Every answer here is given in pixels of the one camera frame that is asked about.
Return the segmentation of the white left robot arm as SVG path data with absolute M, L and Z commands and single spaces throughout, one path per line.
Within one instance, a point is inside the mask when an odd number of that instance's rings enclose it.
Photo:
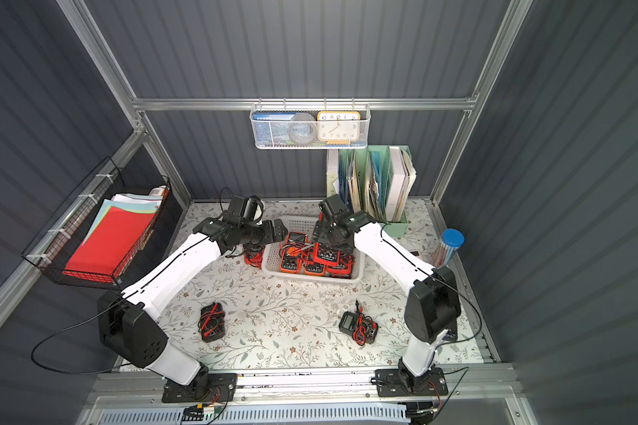
M 288 230 L 280 219 L 263 220 L 260 198 L 234 195 L 228 208 L 193 229 L 182 245 L 145 277 L 118 295 L 99 299 L 99 338 L 105 347 L 138 368 L 175 384 L 194 383 L 207 368 L 178 348 L 158 324 L 163 310 L 202 269 L 238 246 L 282 242 Z

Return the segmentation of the red ANENG multimeter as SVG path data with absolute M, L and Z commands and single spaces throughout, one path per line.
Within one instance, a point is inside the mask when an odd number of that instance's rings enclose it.
M 351 279 L 354 268 L 354 257 L 350 254 L 340 254 L 340 259 L 336 266 L 327 266 L 326 275 L 338 279 Z

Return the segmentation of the dark green multimeter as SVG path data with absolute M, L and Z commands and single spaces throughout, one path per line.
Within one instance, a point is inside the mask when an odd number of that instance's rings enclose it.
M 290 232 L 287 235 L 286 242 L 287 244 L 306 244 L 308 237 L 305 233 L 301 232 Z

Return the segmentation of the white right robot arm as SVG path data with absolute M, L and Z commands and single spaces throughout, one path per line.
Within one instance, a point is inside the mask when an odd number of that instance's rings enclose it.
M 404 322 L 411 337 L 398 375 L 401 386 L 413 391 L 432 375 L 435 354 L 462 313 L 455 277 L 404 249 L 383 225 L 366 212 L 353 212 L 340 196 L 324 199 L 319 209 L 315 242 L 360 251 L 386 270 L 407 296 Z

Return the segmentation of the orange multimeter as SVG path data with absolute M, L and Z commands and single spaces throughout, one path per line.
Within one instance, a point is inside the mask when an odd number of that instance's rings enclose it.
M 279 270 L 287 274 L 299 274 L 303 266 L 303 258 L 299 253 L 285 251 L 281 257 Z
M 326 266 L 324 264 L 313 260 L 305 261 L 303 268 L 306 276 L 324 276 L 326 272 Z

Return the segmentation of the white plastic basket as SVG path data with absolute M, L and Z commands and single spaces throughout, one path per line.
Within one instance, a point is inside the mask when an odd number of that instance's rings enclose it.
M 354 249 L 331 248 L 313 240 L 317 218 L 285 215 L 280 220 L 289 231 L 281 243 L 268 245 L 262 271 L 283 279 L 318 283 L 352 284 L 363 278 L 365 255 Z

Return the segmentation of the small black multimeter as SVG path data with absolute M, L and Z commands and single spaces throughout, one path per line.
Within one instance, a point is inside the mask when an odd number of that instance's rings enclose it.
M 362 304 L 356 300 L 354 311 L 343 313 L 338 330 L 360 346 L 371 345 L 379 333 L 379 324 L 364 313 Z
M 219 302 L 203 306 L 198 320 L 198 334 L 206 342 L 214 342 L 225 335 L 225 311 Z

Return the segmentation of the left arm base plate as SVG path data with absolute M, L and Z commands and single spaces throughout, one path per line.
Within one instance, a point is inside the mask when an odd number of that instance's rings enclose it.
M 233 399 L 237 379 L 234 373 L 201 373 L 190 384 L 181 385 L 167 380 L 163 387 L 161 402 L 176 403 L 224 403 Z

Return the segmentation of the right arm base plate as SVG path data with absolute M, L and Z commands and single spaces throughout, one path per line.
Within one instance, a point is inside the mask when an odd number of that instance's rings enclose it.
M 381 398 L 437 397 L 449 393 L 447 379 L 441 368 L 431 368 L 421 376 L 413 376 L 404 369 L 377 369 L 370 383 L 376 386 Z

